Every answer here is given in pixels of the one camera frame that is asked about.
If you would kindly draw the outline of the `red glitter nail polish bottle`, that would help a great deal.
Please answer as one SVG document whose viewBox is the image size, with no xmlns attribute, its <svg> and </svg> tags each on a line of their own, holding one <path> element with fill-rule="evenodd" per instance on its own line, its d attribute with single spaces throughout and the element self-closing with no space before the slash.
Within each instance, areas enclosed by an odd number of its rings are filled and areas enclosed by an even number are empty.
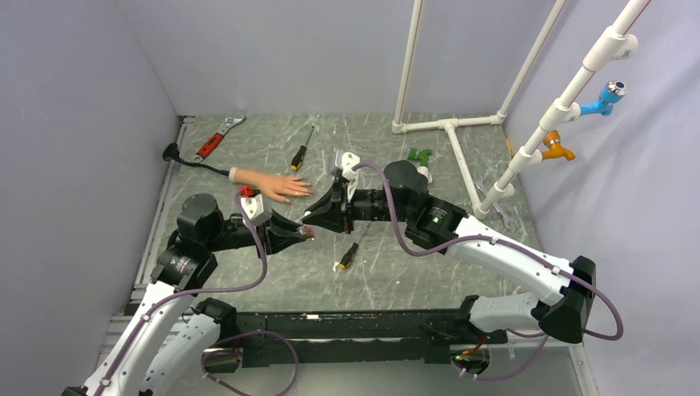
<svg viewBox="0 0 700 396">
<path fill-rule="evenodd" d="M 298 231 L 305 240 L 313 241 L 315 239 L 315 229 L 313 226 L 303 224 L 298 228 Z"/>
</svg>

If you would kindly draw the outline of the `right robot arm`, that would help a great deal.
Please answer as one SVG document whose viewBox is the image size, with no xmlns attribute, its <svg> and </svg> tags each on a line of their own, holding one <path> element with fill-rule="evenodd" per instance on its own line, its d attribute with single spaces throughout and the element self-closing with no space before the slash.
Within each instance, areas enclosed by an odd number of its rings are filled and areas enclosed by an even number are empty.
<svg viewBox="0 0 700 396">
<path fill-rule="evenodd" d="M 595 299 L 592 260 L 550 257 L 502 235 L 430 195 L 428 179 L 406 160 L 385 167 L 381 189 L 352 190 L 353 181 L 349 173 L 336 170 L 331 187 L 306 210 L 303 224 L 351 233 L 358 220 L 396 220 L 420 248 L 419 256 L 438 252 L 474 261 L 525 289 L 521 297 L 466 297 L 454 322 L 462 341 L 475 342 L 497 330 L 540 329 L 561 342 L 582 342 Z"/>
</svg>

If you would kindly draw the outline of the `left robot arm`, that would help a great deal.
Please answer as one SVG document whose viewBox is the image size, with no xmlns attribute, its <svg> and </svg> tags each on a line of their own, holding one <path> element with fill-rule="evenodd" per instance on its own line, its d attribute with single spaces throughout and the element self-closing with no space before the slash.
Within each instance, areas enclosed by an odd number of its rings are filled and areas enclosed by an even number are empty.
<svg viewBox="0 0 700 396">
<path fill-rule="evenodd" d="M 229 293 L 251 290 L 267 275 L 267 256 L 313 239 L 315 231 L 279 215 L 249 186 L 239 189 L 235 205 L 236 213 L 226 219 L 210 194 L 185 200 L 134 316 L 103 362 L 65 395 L 165 395 L 206 348 L 236 338 L 236 309 L 205 287 L 218 266 L 215 253 L 256 249 L 261 274 L 247 285 L 227 288 Z"/>
</svg>

